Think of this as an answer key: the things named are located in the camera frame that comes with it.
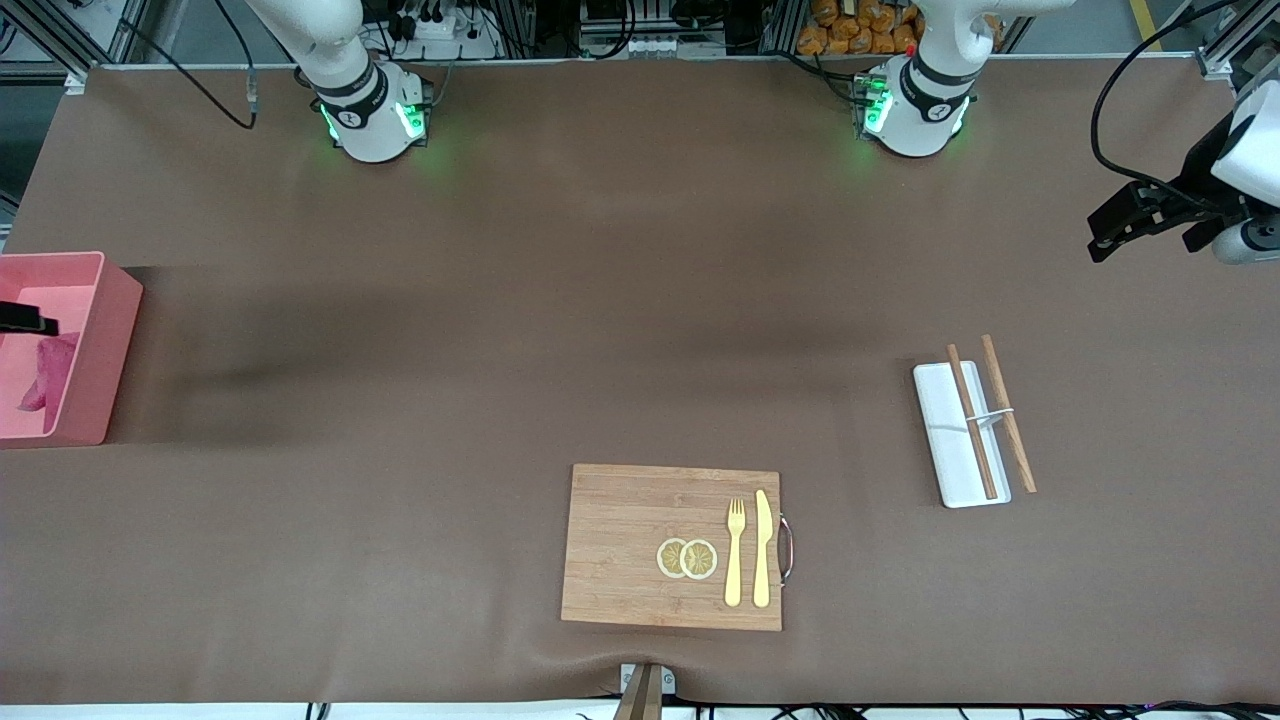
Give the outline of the red wiping cloth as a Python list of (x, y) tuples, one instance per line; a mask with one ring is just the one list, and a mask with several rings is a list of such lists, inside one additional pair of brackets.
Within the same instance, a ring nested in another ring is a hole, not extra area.
[(79, 333), (67, 333), (40, 340), (35, 378), (17, 406), (19, 411), (44, 411), (46, 421), (56, 419), (79, 338)]

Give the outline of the pink plastic bin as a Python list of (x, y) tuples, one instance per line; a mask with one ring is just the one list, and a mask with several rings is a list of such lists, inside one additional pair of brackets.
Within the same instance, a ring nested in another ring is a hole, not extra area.
[(79, 343), (56, 419), (17, 409), (35, 378), (36, 334), (0, 334), (0, 448), (100, 445), (113, 416), (143, 287), (102, 252), (0, 255), (0, 301), (37, 306)]

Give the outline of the brown wooden chopstick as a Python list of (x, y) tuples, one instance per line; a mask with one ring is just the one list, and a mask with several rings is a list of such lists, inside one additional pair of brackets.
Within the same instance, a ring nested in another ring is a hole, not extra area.
[(978, 416), (972, 402), (972, 395), (966, 383), (966, 375), (963, 366), (963, 360), (960, 359), (956, 345), (946, 345), (946, 355), (948, 360), (948, 366), (954, 377), (954, 383), (957, 391), (959, 402), (964, 414), (964, 420), (966, 423), (966, 433), (969, 436), (972, 450), (975, 456), (975, 464), (980, 475), (980, 483), (983, 487), (984, 497), (987, 500), (996, 500), (997, 491), (995, 479), (989, 468), (989, 459), (986, 452), (986, 445), (980, 434), (980, 427), (978, 424)]
[(1009, 397), (1009, 389), (1004, 379), (1004, 372), (1000, 365), (998, 355), (996, 352), (995, 341), (991, 334), (983, 334), (980, 337), (986, 369), (993, 384), (995, 400), (998, 405), (1000, 416), (1002, 418), (1002, 424), (1005, 428), (1005, 434), (1010, 450), (1012, 451), (1012, 457), (1015, 468), (1018, 470), (1019, 479), (1021, 482), (1023, 489), (1034, 495), (1038, 492), (1036, 478), (1030, 469), (1029, 457), (1027, 455), (1025, 445), (1021, 438), (1021, 432), (1018, 425), (1018, 416), (1012, 409), (1011, 400)]

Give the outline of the white rectangular tray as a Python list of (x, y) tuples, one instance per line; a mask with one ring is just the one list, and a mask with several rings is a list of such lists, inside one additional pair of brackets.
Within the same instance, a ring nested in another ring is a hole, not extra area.
[[(987, 402), (978, 366), (970, 360), (963, 360), (963, 366), (975, 413), (993, 410)], [(911, 374), (942, 505), (969, 509), (1010, 502), (1012, 493), (998, 446), (997, 423), (980, 427), (997, 491), (996, 500), (987, 500), (948, 364), (918, 365)]]

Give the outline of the orange snack bag pile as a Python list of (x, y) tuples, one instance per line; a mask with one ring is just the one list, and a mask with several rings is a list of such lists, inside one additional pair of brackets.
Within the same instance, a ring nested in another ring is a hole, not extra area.
[(800, 56), (911, 54), (925, 31), (910, 0), (806, 0), (806, 10), (795, 44)]

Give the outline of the yellow knife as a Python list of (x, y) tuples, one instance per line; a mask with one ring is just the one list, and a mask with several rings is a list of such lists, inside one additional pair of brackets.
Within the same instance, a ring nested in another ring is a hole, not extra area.
[(771, 570), (769, 570), (769, 546), (774, 537), (774, 529), (777, 523), (774, 521), (774, 514), (771, 506), (769, 497), (764, 489), (758, 489), (755, 492), (755, 509), (756, 509), (756, 555), (755, 566), (753, 574), (753, 605), (758, 609), (765, 609), (771, 605)]

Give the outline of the white power strip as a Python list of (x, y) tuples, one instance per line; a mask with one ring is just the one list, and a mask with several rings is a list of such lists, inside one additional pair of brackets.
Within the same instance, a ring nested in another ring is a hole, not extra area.
[(471, 4), (402, 6), (378, 29), (372, 47), (397, 61), (497, 60), (508, 56), (492, 12)]

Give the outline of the yellow fork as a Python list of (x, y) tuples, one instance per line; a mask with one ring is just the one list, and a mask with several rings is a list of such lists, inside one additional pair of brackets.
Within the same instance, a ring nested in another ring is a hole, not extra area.
[(730, 550), (724, 579), (724, 603), (736, 609), (742, 602), (741, 537), (746, 528), (745, 502), (740, 497), (730, 501), (726, 519)]

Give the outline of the brown table cover mat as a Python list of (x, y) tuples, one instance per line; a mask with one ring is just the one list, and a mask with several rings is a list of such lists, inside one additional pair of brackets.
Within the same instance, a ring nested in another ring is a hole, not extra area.
[[(783, 61), (456, 69), (385, 165), (288, 70), (64, 97), (13, 252), (143, 284), (108, 442), (0, 451), (0, 703), (1280, 705), (1280, 263), (1093, 264), (1112, 58), (925, 160)], [(346, 219), (411, 206), (421, 228)], [(942, 505), (913, 369), (991, 334), (1038, 492)], [(576, 462), (772, 470), (781, 632), (561, 620)]]

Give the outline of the bamboo cutting board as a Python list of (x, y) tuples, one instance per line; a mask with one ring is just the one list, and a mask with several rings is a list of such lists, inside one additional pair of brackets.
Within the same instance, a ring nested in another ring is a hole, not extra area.
[[(783, 628), (780, 474), (760, 470), (577, 464), (559, 615), (571, 623), (726, 632)], [(769, 546), (771, 605), (753, 605), (756, 555), (755, 492), (764, 489), (777, 523)], [(745, 502), (741, 537), (742, 602), (724, 603), (730, 501)], [(709, 541), (718, 568), (705, 580), (673, 579), (657, 565), (668, 538)]]

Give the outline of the aluminium frame post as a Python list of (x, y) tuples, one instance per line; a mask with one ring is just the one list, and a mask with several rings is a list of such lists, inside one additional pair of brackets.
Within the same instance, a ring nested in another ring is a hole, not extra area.
[(160, 0), (0, 0), (0, 87), (78, 94), (91, 69), (131, 59), (140, 26)]
[(1229, 0), (1210, 13), (1203, 42), (1196, 55), (1206, 79), (1229, 79), (1280, 22), (1280, 0)]

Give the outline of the metal clamp bracket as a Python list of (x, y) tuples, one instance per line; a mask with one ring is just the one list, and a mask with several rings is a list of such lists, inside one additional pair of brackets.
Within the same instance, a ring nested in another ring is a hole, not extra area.
[[(663, 696), (676, 694), (676, 678), (675, 671), (669, 667), (660, 666), (658, 664), (648, 664), (652, 669), (649, 671), (649, 679), (652, 685), (660, 685), (660, 693)], [(632, 680), (643, 675), (643, 669), (640, 664), (623, 664), (620, 666), (620, 689), (618, 696), (622, 696), (632, 684)]]

